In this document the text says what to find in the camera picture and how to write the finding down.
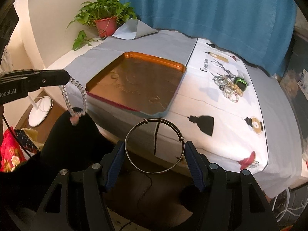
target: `white wall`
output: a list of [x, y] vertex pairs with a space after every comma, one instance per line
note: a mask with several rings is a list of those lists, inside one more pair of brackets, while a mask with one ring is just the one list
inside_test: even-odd
[[14, 69], [32, 69], [32, 64], [25, 50], [21, 35], [21, 23], [18, 22], [14, 29], [10, 42], [7, 45], [7, 51], [10, 53], [10, 58]]
[[33, 35], [45, 67], [72, 49], [81, 25], [66, 27], [84, 1], [88, 0], [28, 0]]
[[18, 24], [20, 25], [20, 36], [29, 60], [34, 69], [44, 69], [45, 66], [37, 48], [30, 23], [28, 0], [16, 0], [14, 2], [14, 7], [19, 17]]

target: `red floral fabric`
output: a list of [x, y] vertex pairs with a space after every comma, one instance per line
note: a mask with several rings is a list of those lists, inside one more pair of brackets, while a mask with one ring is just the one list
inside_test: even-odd
[[26, 161], [18, 142], [12, 136], [9, 129], [3, 134], [0, 151], [2, 157], [0, 172], [12, 172], [17, 165]]

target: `blue curtain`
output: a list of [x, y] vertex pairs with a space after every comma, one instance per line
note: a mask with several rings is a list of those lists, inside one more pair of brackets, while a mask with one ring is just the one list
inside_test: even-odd
[[293, 0], [125, 0], [153, 28], [207, 38], [282, 75], [293, 33]]

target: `red flower pot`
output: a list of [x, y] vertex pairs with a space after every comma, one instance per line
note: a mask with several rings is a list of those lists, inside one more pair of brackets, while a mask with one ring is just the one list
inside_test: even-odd
[[112, 36], [117, 30], [116, 17], [94, 21], [101, 38]]

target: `orange tray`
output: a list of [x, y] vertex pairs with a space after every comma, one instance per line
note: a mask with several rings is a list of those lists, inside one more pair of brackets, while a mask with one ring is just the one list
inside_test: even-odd
[[137, 52], [126, 52], [86, 84], [89, 96], [143, 116], [164, 117], [186, 67]]

